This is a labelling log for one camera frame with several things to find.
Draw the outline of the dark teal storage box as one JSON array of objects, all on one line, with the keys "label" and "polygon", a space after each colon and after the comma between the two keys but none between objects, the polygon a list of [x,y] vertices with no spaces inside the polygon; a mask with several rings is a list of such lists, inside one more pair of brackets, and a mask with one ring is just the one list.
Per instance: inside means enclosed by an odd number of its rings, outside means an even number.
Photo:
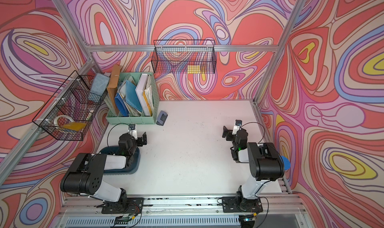
[{"label": "dark teal storage box", "polygon": [[[105,147],[99,151],[100,154],[114,155],[119,150],[118,146]],[[137,148],[133,155],[133,162],[129,167],[124,169],[114,169],[114,170],[105,170],[104,174],[106,175],[132,175],[134,174],[140,164],[141,154],[140,149]]]}]

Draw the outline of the yellow card in basket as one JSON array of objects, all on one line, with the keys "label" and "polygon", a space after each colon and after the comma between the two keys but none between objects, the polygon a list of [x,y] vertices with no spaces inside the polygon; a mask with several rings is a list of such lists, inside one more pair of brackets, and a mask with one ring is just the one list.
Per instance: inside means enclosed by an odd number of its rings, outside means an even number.
[{"label": "yellow card in basket", "polygon": [[62,126],[63,129],[79,132],[87,126],[86,123],[70,122]]}]

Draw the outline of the blue folder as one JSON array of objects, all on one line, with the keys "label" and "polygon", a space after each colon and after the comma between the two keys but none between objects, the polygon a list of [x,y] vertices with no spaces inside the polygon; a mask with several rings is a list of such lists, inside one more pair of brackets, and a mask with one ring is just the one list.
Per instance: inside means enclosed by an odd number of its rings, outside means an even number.
[{"label": "blue folder", "polygon": [[142,114],[142,107],[136,93],[136,85],[129,80],[123,81],[118,88],[115,103],[122,117],[139,117]]}]

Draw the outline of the grey blue hole punch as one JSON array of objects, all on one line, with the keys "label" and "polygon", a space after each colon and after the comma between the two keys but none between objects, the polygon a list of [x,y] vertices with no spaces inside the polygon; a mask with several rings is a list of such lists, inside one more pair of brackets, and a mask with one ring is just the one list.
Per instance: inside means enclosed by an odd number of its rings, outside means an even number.
[{"label": "grey blue hole punch", "polygon": [[165,124],[167,118],[168,118],[168,114],[167,114],[165,111],[161,110],[161,111],[159,112],[158,117],[157,117],[156,124],[157,124],[158,126],[164,126],[164,124]]}]

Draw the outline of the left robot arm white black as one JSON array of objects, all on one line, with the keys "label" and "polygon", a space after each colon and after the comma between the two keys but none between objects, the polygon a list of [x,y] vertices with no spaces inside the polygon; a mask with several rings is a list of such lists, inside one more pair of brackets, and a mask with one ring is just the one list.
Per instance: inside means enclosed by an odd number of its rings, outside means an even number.
[{"label": "left robot arm white black", "polygon": [[87,195],[105,203],[126,205],[126,191],[103,180],[105,172],[135,172],[140,163],[140,147],[147,145],[147,134],[136,138],[130,133],[119,137],[109,153],[77,155],[61,180],[63,193]]}]

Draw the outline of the grey blue sponge pad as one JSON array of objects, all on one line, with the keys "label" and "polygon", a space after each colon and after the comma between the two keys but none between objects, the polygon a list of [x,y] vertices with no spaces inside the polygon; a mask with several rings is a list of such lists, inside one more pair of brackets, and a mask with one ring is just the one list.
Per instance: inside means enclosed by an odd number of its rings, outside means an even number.
[{"label": "grey blue sponge pad", "polygon": [[97,73],[93,79],[90,93],[92,95],[102,96],[109,84],[110,78],[104,74]]}]

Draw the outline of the brown cardboard folder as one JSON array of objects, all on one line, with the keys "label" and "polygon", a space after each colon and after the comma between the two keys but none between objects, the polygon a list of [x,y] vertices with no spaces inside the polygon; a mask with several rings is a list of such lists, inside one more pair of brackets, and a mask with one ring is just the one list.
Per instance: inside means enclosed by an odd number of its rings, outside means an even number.
[{"label": "brown cardboard folder", "polygon": [[108,95],[111,100],[112,106],[113,106],[113,111],[115,112],[115,116],[119,114],[119,109],[116,106],[115,103],[115,96],[118,91],[118,86],[119,86],[119,80],[120,80],[120,71],[121,67],[117,64],[115,64],[112,68],[112,72],[110,75],[110,80],[109,84],[107,87]]}]

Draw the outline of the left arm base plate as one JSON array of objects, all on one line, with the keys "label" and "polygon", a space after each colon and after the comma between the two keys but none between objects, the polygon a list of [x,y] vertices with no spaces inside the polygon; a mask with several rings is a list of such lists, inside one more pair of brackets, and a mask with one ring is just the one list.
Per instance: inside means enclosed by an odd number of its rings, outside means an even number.
[{"label": "left arm base plate", "polygon": [[144,198],[126,198],[116,203],[104,202],[101,205],[102,214],[129,214],[138,215],[143,208]]}]

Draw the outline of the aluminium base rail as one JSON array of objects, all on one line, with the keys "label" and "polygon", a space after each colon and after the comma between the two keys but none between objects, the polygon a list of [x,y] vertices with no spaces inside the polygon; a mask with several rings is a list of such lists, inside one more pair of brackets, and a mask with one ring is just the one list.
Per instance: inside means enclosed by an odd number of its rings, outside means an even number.
[{"label": "aluminium base rail", "polygon": [[263,194],[262,211],[241,213],[223,204],[220,195],[141,196],[139,215],[103,214],[101,201],[69,197],[55,228],[312,228],[303,201],[297,195]]}]

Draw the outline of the white tape roll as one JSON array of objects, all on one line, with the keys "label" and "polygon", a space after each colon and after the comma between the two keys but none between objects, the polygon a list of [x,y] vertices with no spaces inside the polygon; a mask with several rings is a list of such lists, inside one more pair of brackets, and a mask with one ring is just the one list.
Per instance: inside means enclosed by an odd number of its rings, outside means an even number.
[{"label": "white tape roll", "polygon": [[62,127],[64,125],[67,125],[69,123],[73,123],[74,120],[73,118],[71,118],[70,116],[67,116],[67,115],[59,115],[57,117],[55,117],[54,119],[54,125],[56,127]]}]

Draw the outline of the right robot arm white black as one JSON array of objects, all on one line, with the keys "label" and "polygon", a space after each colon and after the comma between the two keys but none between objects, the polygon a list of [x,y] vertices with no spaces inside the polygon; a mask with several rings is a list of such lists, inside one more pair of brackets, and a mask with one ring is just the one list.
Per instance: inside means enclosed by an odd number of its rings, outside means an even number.
[{"label": "right robot arm white black", "polygon": [[232,130],[223,127],[222,137],[232,143],[232,159],[236,163],[246,163],[250,176],[241,185],[235,196],[238,209],[245,211],[259,202],[259,195],[266,186],[284,176],[285,164],[272,143],[248,142],[248,132],[241,125]]}]

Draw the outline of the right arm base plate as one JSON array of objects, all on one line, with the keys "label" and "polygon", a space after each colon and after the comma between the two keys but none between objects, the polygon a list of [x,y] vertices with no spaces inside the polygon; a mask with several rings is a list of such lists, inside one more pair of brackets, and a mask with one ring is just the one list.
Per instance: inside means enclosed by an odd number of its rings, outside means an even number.
[{"label": "right arm base plate", "polygon": [[236,197],[220,198],[224,213],[256,213],[263,212],[263,205],[260,199],[247,200]]}]

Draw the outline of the yellow sticky note pad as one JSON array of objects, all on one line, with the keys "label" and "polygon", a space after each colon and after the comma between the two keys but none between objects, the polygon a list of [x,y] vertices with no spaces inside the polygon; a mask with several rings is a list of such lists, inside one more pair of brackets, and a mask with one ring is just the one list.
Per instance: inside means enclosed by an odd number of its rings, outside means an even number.
[{"label": "yellow sticky note pad", "polygon": [[202,72],[199,65],[188,65],[187,74],[200,74]]}]

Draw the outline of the white binder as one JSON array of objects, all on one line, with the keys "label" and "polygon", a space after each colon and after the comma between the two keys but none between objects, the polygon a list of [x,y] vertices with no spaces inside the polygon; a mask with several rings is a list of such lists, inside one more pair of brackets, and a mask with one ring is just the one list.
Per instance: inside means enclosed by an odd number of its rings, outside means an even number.
[{"label": "white binder", "polygon": [[146,88],[147,88],[147,81],[149,79],[149,75],[146,73],[141,74],[139,83],[136,87],[136,93],[139,99],[139,102],[142,107],[142,113],[146,117],[151,117],[152,116],[152,108],[149,103],[149,99],[147,98],[146,95]]}]

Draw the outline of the green plastic file organizer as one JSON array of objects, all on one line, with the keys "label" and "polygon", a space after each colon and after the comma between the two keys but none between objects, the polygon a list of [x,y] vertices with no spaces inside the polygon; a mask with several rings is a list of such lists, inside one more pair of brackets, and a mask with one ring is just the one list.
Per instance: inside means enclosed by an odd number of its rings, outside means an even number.
[{"label": "green plastic file organizer", "polygon": [[120,123],[154,125],[159,111],[160,98],[153,73],[120,73],[117,93],[107,114],[111,125]]}]

